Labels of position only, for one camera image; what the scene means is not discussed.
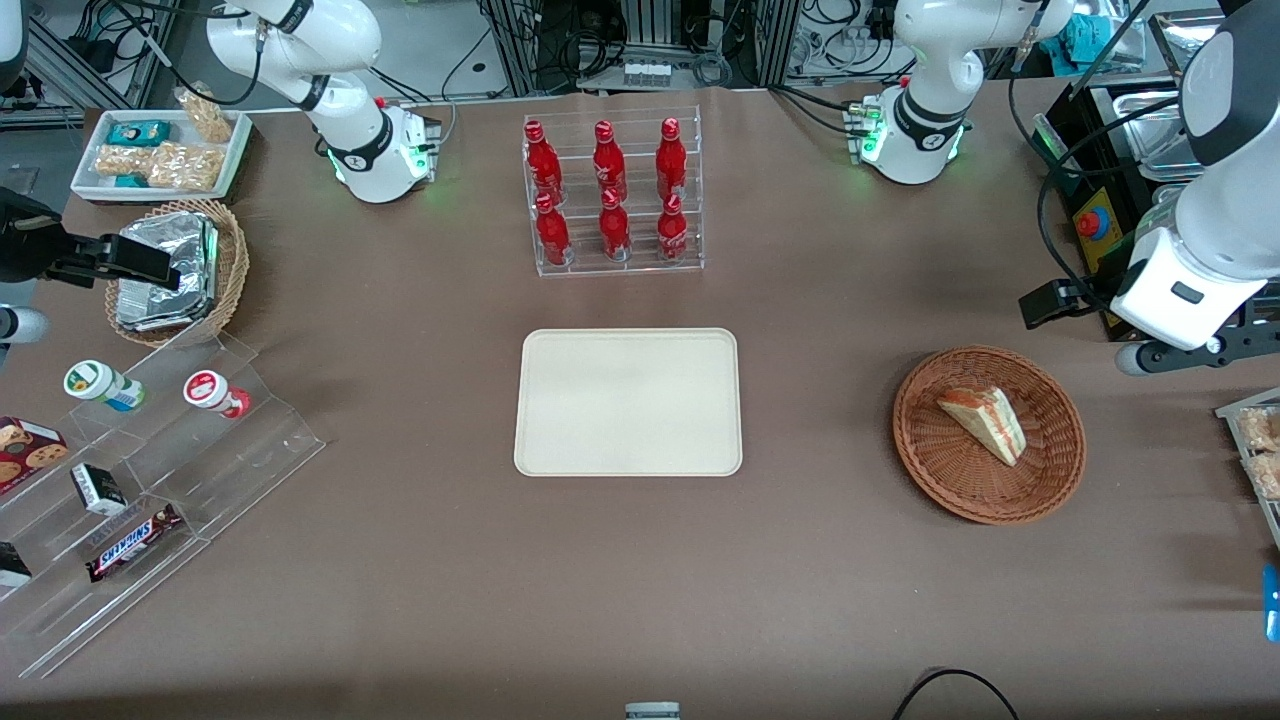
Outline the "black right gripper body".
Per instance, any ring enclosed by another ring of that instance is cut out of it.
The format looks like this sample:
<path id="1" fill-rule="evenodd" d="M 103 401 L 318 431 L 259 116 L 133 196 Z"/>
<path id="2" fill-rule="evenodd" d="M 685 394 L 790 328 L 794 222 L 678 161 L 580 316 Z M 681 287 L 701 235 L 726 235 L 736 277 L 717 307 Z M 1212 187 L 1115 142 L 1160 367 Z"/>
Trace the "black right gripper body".
<path id="1" fill-rule="evenodd" d="M 54 268 L 60 260 L 67 233 L 61 215 L 52 209 L 1 188 L 1 282 L 63 281 Z"/>

